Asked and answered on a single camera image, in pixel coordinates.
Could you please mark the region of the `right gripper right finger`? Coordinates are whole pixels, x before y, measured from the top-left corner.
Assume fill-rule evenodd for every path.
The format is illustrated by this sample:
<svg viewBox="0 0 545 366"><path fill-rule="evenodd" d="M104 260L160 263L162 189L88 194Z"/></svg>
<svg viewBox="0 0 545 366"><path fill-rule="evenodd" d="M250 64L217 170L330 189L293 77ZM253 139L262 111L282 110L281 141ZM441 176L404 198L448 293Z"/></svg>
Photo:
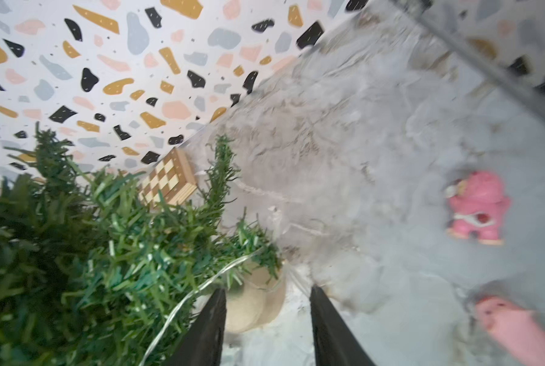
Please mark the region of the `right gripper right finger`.
<svg viewBox="0 0 545 366"><path fill-rule="evenodd" d="M316 366L376 366L319 286L310 292Z"/></svg>

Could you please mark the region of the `green christmas tree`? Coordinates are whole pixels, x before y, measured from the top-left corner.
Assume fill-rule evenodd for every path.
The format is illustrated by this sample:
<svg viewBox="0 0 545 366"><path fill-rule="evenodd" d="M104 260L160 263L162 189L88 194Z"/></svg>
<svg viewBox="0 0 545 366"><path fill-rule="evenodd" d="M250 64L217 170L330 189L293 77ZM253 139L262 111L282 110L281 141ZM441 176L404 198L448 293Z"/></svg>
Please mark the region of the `green christmas tree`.
<svg viewBox="0 0 545 366"><path fill-rule="evenodd" d="M133 175L85 173L68 140L42 129L35 137L31 166L41 178L0 184L0 365L138 365L189 292L254 251L255 238L272 244L258 224L220 227L238 175L226 136L215 140L200 202L156 207L141 203ZM207 289L239 283L250 263L271 275L281 267L272 244ZM175 349L193 300L145 365Z"/></svg>

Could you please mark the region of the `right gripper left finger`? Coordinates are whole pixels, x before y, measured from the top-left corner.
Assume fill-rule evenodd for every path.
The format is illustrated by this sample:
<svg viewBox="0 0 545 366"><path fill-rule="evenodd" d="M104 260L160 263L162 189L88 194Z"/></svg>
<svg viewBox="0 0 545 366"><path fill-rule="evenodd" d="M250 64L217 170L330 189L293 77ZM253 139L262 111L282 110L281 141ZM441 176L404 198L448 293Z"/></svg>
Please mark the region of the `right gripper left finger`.
<svg viewBox="0 0 545 366"><path fill-rule="evenodd" d="M227 315L226 305L225 290L217 289L178 344L174 354L163 365L219 366Z"/></svg>

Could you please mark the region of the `silver star string light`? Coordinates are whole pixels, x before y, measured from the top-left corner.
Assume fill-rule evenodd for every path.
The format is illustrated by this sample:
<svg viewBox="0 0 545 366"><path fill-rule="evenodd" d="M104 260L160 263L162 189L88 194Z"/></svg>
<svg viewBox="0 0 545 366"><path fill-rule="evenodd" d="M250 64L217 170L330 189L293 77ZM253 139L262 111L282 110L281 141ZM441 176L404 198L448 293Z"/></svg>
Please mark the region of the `silver star string light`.
<svg viewBox="0 0 545 366"><path fill-rule="evenodd" d="M281 214L281 211L280 210L275 211L275 213L273 215L273 221L274 221L276 230L280 230L280 224L281 224L281 222L283 220L282 218L283 218L283 216ZM310 236L324 237L324 236L329 235L329 232L326 232L324 230L316 230L315 228L306 227L306 226L303 226L301 224L297 224L297 223L293 223L293 222L290 222L290 223L288 222L286 228L279 231L280 235L281 236L284 235L285 233L287 233L292 228L294 228L296 230L301 230L301 231L307 233ZM150 357L150 355L153 354L154 350L159 345L161 339L164 337L167 330L169 329L171 323L173 322L173 320L175 320L175 318L178 316L179 311L181 311L181 309L185 306L186 303L188 303L190 300L193 300L194 298L196 299L196 297L199 294L205 293L205 290L207 288L211 287L211 285L214 284L214 282L216 282L216 280L218 280L219 278L225 277L225 274L228 273L229 271L232 271L233 268L241 266L243 263L245 263L247 261L249 262L249 260L251 260L255 256L258 256L260 253L266 251L269 247L272 246L271 243L266 244L266 245L258 244L257 243L258 240L256 240L256 239L258 239L258 238L255 238L252 241L252 242L256 243L256 246L257 246L257 248L254 251L252 251L251 253L249 253L249 254L247 254L245 256L241 256L238 259L234 259L234 261L226 264L225 267L223 267L219 272L217 272L211 278L209 278L208 280L203 282L201 285L197 286L196 289L189 292L179 303L177 303L176 306L174 306L174 308L170 311L169 315L165 317L164 324L163 324L162 328L160 329L158 334L154 337L154 339L150 343L150 345L147 347L147 350L145 351L144 356L141 359L141 361L138 363L138 365L145 365L146 364L148 358ZM243 239L243 241L241 240L240 242L241 243L248 243L250 241L248 239ZM301 291L301 293L304 294L304 296L309 296L310 288L312 286L312 283L307 282L308 280L306 280L303 277L299 277L300 275L290 267L290 264L288 262L287 262L287 264L284 264L284 269L286 270L286 274L295 283L298 290Z"/></svg>

